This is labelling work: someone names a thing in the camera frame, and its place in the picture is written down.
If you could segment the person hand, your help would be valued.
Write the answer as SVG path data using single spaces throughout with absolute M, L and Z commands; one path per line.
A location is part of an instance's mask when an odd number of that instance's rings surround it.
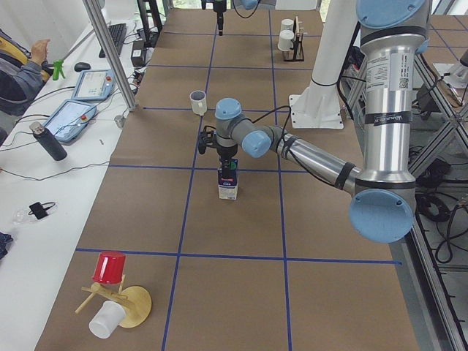
M 31 47 L 30 60 L 41 66 L 42 63 L 47 59 L 49 42 L 49 39 L 41 39 L 36 41 Z

